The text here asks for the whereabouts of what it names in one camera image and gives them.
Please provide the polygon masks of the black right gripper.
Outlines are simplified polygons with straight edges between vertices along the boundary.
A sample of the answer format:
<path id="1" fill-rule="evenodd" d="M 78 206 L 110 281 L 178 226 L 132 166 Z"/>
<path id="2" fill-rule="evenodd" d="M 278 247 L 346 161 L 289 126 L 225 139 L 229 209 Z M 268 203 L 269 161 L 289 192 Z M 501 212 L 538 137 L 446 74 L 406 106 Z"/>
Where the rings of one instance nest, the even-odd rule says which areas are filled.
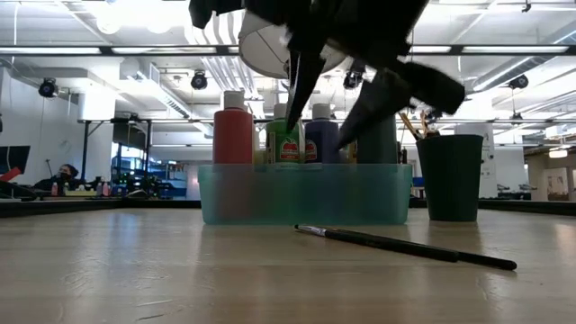
<path id="1" fill-rule="evenodd" d="M 378 122 L 406 107 L 411 95 L 453 114 L 465 98 L 464 86 L 417 63 L 407 38 L 428 0 L 190 0 L 194 27 L 203 29 L 215 15 L 245 9 L 287 29 L 290 51 L 286 130 L 292 131 L 316 86 L 326 60 L 325 46 L 376 69 L 339 129 L 337 148 L 357 140 Z"/>

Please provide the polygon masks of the large lavender blue paint bottle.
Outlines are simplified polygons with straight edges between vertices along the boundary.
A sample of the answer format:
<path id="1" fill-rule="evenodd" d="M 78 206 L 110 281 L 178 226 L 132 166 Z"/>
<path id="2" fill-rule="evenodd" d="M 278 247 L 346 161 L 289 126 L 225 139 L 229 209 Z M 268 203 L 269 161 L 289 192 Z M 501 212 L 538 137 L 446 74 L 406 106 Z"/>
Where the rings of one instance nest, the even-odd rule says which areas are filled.
<path id="1" fill-rule="evenodd" d="M 338 124 L 331 118 L 328 103 L 312 106 L 312 120 L 305 125 L 305 162 L 337 164 L 339 162 Z"/>

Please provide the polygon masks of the large grey-blue paint bottle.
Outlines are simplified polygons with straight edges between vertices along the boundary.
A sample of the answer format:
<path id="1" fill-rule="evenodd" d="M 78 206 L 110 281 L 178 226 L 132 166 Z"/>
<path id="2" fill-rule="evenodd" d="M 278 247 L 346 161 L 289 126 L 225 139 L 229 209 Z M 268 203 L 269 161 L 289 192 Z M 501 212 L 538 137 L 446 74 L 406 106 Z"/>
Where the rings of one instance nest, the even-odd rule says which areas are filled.
<path id="1" fill-rule="evenodd" d="M 357 139 L 359 164 L 397 164 L 397 129 L 394 116 L 368 128 Z"/>

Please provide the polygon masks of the long thin dark paintbrush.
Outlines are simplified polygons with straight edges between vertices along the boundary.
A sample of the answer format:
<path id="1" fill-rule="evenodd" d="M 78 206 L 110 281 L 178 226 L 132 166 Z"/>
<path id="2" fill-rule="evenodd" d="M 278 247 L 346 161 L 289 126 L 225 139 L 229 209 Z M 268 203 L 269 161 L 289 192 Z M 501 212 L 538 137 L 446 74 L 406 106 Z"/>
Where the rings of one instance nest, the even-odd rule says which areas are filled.
<path id="1" fill-rule="evenodd" d="M 409 132 L 412 134 L 413 138 L 415 140 L 421 140 L 422 136 L 419 133 L 419 131 L 414 127 L 414 125 L 411 123 L 410 119 L 408 118 L 408 115 L 405 112 L 400 112 L 399 113 L 400 119 L 402 120 L 405 128 L 407 130 L 409 130 Z"/>

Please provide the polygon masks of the large green paint bottle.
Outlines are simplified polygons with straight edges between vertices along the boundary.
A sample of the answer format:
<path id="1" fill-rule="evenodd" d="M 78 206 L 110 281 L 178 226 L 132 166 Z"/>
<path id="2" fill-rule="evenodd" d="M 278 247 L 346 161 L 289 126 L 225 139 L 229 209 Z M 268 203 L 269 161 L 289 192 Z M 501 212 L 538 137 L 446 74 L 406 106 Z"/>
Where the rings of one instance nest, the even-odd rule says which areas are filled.
<path id="1" fill-rule="evenodd" d="M 300 130 L 287 130 L 286 103 L 274 106 L 274 118 L 265 126 L 268 164 L 299 164 L 301 162 Z"/>

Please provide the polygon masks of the large coral pink paint bottle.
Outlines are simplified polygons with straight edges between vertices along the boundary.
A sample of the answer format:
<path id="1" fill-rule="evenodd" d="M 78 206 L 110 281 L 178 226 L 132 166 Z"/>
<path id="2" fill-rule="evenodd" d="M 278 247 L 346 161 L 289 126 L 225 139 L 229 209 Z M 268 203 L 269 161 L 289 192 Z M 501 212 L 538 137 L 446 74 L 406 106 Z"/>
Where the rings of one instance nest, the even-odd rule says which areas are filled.
<path id="1" fill-rule="evenodd" d="M 214 114 L 212 161 L 214 164 L 253 162 L 253 115 L 245 106 L 243 91 L 225 91 L 223 109 Z"/>

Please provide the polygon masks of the black paintbrush silver ferrule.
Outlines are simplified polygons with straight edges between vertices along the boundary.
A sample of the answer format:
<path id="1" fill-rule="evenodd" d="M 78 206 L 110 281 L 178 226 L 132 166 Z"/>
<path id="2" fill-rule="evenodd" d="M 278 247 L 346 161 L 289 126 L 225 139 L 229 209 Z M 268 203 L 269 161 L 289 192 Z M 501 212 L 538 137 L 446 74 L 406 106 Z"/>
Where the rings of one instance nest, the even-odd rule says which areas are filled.
<path id="1" fill-rule="evenodd" d="M 325 229 L 321 227 L 300 224 L 294 225 L 293 227 L 299 232 L 323 237 L 326 239 L 343 241 L 346 243 L 402 253 L 415 257 L 424 257 L 450 263 L 465 262 L 478 266 L 487 266 L 507 271 L 514 271 L 518 267 L 517 263 L 512 260 L 456 251 L 441 247 L 432 247 L 407 240 L 375 236 L 352 230 Z"/>

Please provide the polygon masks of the white shade silver table lamp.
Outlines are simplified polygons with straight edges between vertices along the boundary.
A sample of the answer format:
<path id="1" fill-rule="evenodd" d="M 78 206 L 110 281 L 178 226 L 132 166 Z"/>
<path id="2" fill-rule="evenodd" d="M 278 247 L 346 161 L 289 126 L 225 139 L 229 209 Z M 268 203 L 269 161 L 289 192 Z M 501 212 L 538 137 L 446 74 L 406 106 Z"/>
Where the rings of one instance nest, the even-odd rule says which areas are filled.
<path id="1" fill-rule="evenodd" d="M 288 78 L 290 52 L 287 29 L 245 11 L 238 34 L 242 61 L 258 74 L 275 79 Z"/>

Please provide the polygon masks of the translucent teal plastic tray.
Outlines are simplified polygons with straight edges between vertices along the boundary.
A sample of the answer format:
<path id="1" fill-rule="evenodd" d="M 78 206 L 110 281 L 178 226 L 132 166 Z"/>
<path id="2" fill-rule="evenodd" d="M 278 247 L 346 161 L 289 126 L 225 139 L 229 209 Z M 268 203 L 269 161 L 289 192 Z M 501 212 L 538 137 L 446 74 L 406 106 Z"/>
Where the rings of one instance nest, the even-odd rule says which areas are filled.
<path id="1" fill-rule="evenodd" d="M 412 168 L 397 164 L 206 165 L 198 170 L 211 225 L 398 225 Z"/>

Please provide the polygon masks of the black overhead beam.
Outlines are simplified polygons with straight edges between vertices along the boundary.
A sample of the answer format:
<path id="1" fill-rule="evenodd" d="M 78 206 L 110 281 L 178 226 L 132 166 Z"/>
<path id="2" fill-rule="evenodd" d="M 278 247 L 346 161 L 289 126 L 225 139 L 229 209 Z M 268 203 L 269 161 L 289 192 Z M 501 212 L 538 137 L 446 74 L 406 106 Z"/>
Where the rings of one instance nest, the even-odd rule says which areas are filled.
<path id="1" fill-rule="evenodd" d="M 0 56 L 14 57 L 209 57 L 237 56 L 239 45 L 159 45 L 159 46 L 0 46 Z M 576 45 L 414 45 L 409 51 L 414 56 L 572 56 Z"/>

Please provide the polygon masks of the dark green plastic cup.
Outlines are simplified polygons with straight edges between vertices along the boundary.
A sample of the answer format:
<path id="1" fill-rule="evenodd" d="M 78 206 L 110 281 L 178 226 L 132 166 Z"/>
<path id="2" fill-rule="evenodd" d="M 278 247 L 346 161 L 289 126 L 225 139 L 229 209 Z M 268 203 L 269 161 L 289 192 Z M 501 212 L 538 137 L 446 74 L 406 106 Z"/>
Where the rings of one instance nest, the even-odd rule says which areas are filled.
<path id="1" fill-rule="evenodd" d="M 455 134 L 416 143 L 432 221 L 477 220 L 482 142 L 479 135 Z"/>

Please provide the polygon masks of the white cylindrical appliance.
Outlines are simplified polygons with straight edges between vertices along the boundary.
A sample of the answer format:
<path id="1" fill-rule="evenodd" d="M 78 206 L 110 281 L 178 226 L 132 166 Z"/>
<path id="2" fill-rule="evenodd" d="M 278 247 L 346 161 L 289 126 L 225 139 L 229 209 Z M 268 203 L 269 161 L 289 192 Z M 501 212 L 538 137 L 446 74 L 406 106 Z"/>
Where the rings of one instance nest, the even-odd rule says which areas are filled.
<path id="1" fill-rule="evenodd" d="M 482 199 L 498 196 L 493 127 L 491 123 L 482 125 L 481 183 L 479 197 Z"/>

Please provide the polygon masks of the person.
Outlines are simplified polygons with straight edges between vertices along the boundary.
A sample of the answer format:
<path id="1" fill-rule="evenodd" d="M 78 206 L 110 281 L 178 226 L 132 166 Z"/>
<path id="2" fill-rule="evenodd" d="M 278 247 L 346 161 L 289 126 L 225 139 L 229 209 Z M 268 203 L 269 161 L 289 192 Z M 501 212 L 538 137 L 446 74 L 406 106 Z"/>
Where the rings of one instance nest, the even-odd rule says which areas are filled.
<path id="1" fill-rule="evenodd" d="M 54 183 L 57 183 L 59 187 L 68 183 L 69 190 L 76 190 L 80 185 L 84 184 L 84 182 L 77 176 L 78 170 L 74 166 L 64 164 L 59 168 L 58 172 L 54 176 L 40 180 L 33 186 L 33 188 L 50 191 Z"/>

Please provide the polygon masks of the dark background monitor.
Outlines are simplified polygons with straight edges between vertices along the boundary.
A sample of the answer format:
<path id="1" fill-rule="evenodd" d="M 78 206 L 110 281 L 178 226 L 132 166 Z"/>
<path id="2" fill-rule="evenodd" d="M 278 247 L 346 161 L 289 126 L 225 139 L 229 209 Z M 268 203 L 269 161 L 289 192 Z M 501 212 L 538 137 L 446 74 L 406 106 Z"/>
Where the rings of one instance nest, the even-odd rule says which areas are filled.
<path id="1" fill-rule="evenodd" d="M 26 169 L 30 146 L 7 146 L 0 147 L 0 175 L 18 168 L 23 174 Z"/>

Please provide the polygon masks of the black background workstation frame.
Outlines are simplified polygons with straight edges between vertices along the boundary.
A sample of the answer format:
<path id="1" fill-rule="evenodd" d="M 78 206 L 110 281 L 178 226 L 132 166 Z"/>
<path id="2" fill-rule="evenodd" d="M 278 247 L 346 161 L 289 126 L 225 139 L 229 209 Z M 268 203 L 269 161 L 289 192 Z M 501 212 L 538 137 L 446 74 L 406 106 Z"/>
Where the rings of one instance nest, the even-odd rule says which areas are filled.
<path id="1" fill-rule="evenodd" d="M 79 120 L 84 127 L 80 177 L 93 180 L 99 176 L 110 179 L 118 173 L 122 147 L 141 151 L 147 157 L 151 145 L 151 120 L 112 118 L 110 120 Z"/>

